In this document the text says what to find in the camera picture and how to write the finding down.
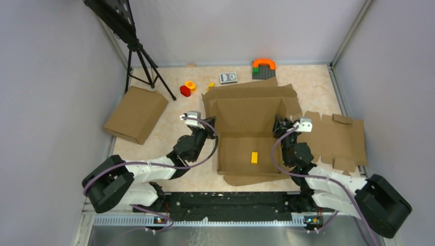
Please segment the large cardboard box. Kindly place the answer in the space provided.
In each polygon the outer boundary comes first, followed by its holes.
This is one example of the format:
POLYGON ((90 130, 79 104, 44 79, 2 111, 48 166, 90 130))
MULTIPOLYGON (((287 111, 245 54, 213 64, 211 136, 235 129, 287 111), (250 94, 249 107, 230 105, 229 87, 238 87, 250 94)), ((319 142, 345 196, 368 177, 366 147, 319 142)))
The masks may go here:
POLYGON ((301 116, 298 94, 291 84, 280 86, 273 77, 238 85, 211 88, 202 95, 207 117, 216 117, 219 134, 217 173, 226 183, 241 187, 289 179, 274 162, 282 155, 272 134, 275 116, 301 116), (250 162, 251 152, 258 152, 258 164, 250 162))

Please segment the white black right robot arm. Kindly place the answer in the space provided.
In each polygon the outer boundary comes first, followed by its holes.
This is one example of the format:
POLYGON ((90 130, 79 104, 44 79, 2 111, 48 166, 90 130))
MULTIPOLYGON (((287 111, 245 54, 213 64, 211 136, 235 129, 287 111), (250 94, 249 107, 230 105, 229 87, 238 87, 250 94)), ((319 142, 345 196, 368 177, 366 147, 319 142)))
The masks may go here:
POLYGON ((308 144, 297 142, 301 133, 311 130, 309 118, 291 121, 275 116, 272 127, 276 142, 270 155, 281 148, 282 161, 274 165, 307 191, 301 197, 302 207, 343 212, 361 221, 370 233, 393 238, 412 212, 410 203, 381 175, 351 177, 314 164, 308 144))

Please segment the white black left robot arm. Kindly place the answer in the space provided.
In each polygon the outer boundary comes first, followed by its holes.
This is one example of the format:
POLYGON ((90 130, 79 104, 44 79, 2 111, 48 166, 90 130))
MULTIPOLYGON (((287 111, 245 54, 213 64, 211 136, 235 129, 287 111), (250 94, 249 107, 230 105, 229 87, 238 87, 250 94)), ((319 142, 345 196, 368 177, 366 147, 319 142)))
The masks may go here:
POLYGON ((164 207, 165 193, 156 181, 180 178, 214 155, 219 143, 216 117, 202 119, 200 112, 188 111, 180 119, 191 134, 181 136, 168 154, 151 160, 123 160, 112 155, 83 179, 83 195, 96 213, 120 205, 158 212, 164 207))

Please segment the folded brown cardboard box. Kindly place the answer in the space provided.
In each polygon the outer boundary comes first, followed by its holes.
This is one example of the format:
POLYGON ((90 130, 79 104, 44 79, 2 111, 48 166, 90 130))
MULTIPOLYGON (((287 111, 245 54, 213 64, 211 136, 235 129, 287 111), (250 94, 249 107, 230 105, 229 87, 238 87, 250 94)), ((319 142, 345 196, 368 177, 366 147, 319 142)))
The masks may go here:
POLYGON ((142 145, 167 105, 168 100, 163 95, 132 86, 104 124, 103 130, 117 138, 142 145))

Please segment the small yellow block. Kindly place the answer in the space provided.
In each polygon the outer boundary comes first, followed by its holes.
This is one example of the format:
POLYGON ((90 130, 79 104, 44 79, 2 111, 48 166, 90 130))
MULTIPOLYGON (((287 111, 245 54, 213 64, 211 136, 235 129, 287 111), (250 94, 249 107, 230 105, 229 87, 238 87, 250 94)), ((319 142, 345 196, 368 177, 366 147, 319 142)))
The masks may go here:
POLYGON ((215 83, 210 83, 207 87, 207 91, 209 91, 213 87, 215 87, 215 83))
POLYGON ((251 152, 250 162, 252 164, 258 164, 258 158, 259 158, 258 152, 251 152))

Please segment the small red toy piece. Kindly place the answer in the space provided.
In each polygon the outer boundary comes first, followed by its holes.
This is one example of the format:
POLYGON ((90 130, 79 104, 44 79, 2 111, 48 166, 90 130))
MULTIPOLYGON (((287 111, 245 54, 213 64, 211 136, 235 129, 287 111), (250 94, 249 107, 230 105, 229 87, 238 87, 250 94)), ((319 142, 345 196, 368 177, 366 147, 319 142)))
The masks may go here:
POLYGON ((196 91, 196 84, 191 80, 186 81, 184 85, 180 86, 180 93, 184 97, 190 97, 192 93, 195 91, 196 91))

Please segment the flat cardboard blank at right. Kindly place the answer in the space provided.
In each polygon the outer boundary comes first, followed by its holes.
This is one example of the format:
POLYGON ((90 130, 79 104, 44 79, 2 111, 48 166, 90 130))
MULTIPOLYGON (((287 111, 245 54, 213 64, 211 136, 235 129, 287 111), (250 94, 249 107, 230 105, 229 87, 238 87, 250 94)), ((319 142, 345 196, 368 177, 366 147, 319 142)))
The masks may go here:
POLYGON ((320 161, 348 173, 368 164, 362 119, 311 111, 304 117, 311 119, 313 127, 311 132, 302 133, 298 142, 308 144, 313 162, 320 161))

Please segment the orange green grey toy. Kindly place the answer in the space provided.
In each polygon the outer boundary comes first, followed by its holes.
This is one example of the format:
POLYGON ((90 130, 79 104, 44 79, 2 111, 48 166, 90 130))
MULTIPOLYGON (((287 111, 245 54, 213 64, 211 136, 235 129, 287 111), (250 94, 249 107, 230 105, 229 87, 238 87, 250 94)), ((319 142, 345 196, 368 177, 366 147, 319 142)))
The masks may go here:
POLYGON ((265 80, 276 77, 276 64, 271 59, 259 58, 252 62, 252 79, 265 80))

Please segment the black tripod stand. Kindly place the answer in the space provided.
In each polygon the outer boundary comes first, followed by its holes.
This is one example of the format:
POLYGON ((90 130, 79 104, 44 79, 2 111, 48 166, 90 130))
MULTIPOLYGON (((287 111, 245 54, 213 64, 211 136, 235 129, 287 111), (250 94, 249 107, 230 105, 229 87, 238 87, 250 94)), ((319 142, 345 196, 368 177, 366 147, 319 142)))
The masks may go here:
POLYGON ((176 96, 172 93, 160 72, 157 70, 158 65, 145 51, 143 45, 138 39, 130 1, 84 0, 83 2, 100 20, 103 21, 104 24, 108 26, 110 30, 113 31, 117 38, 127 45, 128 59, 125 92, 128 91, 131 78, 149 85, 152 89, 155 88, 156 82, 160 80, 172 100, 176 101, 176 96), (133 53, 136 53, 139 58, 147 77, 146 80, 132 75, 133 53))

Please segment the aluminium frame rail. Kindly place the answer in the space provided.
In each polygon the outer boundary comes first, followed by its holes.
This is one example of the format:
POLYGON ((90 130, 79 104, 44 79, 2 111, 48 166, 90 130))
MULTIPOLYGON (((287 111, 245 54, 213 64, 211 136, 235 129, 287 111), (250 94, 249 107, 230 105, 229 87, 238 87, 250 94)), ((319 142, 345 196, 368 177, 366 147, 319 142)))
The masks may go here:
POLYGON ((97 214, 86 202, 74 245, 397 245, 344 213, 324 209, 291 221, 174 221, 148 209, 121 206, 97 214))

